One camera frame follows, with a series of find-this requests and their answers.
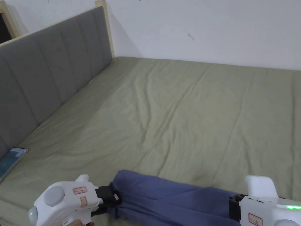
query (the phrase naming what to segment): blue garment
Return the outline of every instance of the blue garment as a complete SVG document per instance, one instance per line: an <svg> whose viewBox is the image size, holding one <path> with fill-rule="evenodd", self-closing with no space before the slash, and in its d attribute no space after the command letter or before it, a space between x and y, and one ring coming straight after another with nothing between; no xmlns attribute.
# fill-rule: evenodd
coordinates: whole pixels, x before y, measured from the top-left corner
<svg viewBox="0 0 301 226"><path fill-rule="evenodd" d="M109 210L115 219L145 226L240 226L229 219L232 192L197 187L121 170L113 180L122 204Z"/></svg>

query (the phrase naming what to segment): gray circular button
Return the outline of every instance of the gray circular button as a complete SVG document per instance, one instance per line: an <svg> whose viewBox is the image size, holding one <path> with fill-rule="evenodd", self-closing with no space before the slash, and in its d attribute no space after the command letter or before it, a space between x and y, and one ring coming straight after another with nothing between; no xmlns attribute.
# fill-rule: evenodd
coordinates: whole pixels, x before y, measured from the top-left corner
<svg viewBox="0 0 301 226"><path fill-rule="evenodd" d="M31 225L36 226L37 222L38 222L38 210L37 210L37 208L35 206L32 207L29 210L28 215L29 215L29 220L30 220Z"/></svg>
<svg viewBox="0 0 301 226"><path fill-rule="evenodd" d="M299 226L299 224L291 220L279 220L275 226Z"/></svg>
<svg viewBox="0 0 301 226"><path fill-rule="evenodd" d="M44 194L44 202L48 206L56 206L59 204L65 197L64 190L61 187L52 187L49 188Z"/></svg>

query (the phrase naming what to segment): gray upholstered headboard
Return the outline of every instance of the gray upholstered headboard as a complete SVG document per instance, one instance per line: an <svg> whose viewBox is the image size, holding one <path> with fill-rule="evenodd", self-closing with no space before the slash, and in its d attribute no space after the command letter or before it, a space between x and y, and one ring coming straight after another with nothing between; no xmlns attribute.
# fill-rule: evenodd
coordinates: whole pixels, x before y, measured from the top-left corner
<svg viewBox="0 0 301 226"><path fill-rule="evenodd" d="M112 60L103 7L0 47L0 158Z"/></svg>

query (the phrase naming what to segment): wooden post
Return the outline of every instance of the wooden post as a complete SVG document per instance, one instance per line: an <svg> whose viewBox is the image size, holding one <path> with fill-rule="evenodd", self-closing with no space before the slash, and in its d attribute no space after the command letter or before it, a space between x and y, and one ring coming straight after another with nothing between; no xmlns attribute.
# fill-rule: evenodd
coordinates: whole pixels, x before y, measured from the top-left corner
<svg viewBox="0 0 301 226"><path fill-rule="evenodd" d="M8 10L5 1L0 1L0 12L2 14L4 23L6 24L8 32L10 33L11 37L14 39L21 36L19 30L17 29L17 26L15 25L14 19Z"/></svg>
<svg viewBox="0 0 301 226"><path fill-rule="evenodd" d="M107 25L107 32L108 32L108 36L109 36L110 48L111 48L112 58L114 58L115 55L114 55L113 41L112 41L112 35L111 35L111 29L110 29L110 23L109 23L109 14L108 14L106 1L100 1L100 0L95 1L95 7L99 7L99 6L102 6L104 8L104 16L105 16L105 19L106 19L106 25Z"/></svg>

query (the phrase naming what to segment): green bedsheet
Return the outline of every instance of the green bedsheet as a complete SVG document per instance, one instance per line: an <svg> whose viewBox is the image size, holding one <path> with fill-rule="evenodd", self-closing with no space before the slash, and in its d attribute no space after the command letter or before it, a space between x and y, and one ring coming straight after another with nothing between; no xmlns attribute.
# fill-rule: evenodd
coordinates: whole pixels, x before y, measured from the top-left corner
<svg viewBox="0 0 301 226"><path fill-rule="evenodd" d="M103 186L121 169L240 193L246 175L264 175L301 200L300 76L116 58L20 144L29 151L0 184L0 224L28 226L52 183L88 174Z"/></svg>

